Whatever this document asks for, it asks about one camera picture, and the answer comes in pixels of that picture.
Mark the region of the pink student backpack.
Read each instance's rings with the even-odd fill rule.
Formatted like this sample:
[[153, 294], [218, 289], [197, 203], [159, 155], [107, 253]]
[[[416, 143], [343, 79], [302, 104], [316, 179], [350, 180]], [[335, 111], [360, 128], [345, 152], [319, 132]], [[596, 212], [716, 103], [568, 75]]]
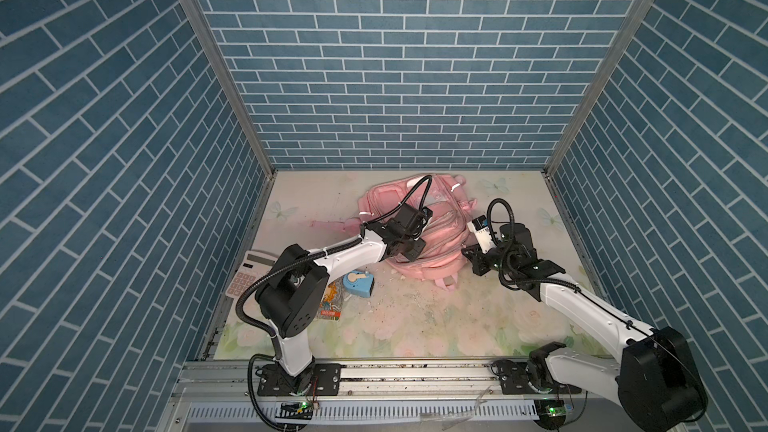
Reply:
[[467, 195], [466, 179], [460, 175], [437, 174], [423, 186], [420, 180], [414, 176], [376, 185], [358, 200], [357, 216], [311, 225], [353, 236], [365, 222], [394, 220], [417, 245], [406, 255], [389, 258], [389, 265], [406, 277], [453, 291], [466, 264], [462, 248], [469, 241], [467, 224], [476, 201]]

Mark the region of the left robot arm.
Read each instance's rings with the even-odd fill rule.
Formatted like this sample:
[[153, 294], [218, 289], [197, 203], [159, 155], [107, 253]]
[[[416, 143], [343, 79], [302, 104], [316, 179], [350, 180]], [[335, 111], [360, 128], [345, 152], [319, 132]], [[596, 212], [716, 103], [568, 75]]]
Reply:
[[351, 239], [316, 250], [291, 245], [240, 294], [236, 316], [269, 335], [281, 372], [297, 379], [314, 366], [306, 329], [330, 283], [390, 258], [418, 258], [425, 247], [421, 235], [433, 216], [425, 205], [432, 181], [431, 175], [419, 178], [393, 209], [363, 222]]

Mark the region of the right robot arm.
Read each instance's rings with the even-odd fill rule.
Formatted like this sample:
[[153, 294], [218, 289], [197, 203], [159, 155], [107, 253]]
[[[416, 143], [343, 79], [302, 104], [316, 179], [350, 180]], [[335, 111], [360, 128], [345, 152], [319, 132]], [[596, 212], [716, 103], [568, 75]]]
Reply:
[[571, 386], [595, 394], [619, 405], [644, 431], [700, 420], [709, 400], [686, 338], [636, 320], [583, 288], [563, 267], [538, 256], [530, 230], [506, 200], [491, 204], [503, 206], [507, 219], [495, 226], [485, 213], [467, 223], [475, 241], [462, 254], [473, 273], [496, 272], [502, 287], [563, 314], [608, 353], [598, 358], [550, 342], [528, 356], [529, 388], [556, 393]]

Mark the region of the blue pencil sharpener with crank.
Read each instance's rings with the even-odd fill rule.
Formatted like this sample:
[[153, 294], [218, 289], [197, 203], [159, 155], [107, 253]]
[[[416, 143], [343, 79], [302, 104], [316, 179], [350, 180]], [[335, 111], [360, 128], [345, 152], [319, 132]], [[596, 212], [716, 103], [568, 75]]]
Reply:
[[369, 272], [352, 271], [342, 277], [342, 284], [345, 291], [349, 294], [370, 298], [375, 285], [375, 279]]

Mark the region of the white pink calculator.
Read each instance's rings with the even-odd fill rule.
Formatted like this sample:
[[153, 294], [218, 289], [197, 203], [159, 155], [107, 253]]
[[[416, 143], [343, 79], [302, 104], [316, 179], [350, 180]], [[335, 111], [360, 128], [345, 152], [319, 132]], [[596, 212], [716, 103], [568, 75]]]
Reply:
[[257, 279], [266, 275], [274, 266], [278, 256], [263, 250], [249, 250], [231, 279], [225, 295], [231, 299], [239, 298]]

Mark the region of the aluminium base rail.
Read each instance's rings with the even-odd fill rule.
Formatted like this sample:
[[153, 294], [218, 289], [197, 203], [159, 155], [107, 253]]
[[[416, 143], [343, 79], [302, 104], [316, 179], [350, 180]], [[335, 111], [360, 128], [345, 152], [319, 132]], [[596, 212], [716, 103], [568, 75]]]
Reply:
[[161, 416], [159, 430], [195, 425], [299, 425], [355, 429], [434, 423], [457, 429], [472, 422], [510, 422], [539, 431], [588, 430], [601, 417], [626, 423], [610, 401], [569, 386], [559, 394], [505, 394], [492, 359], [342, 360], [317, 362], [312, 382], [289, 393], [262, 360], [188, 362]]

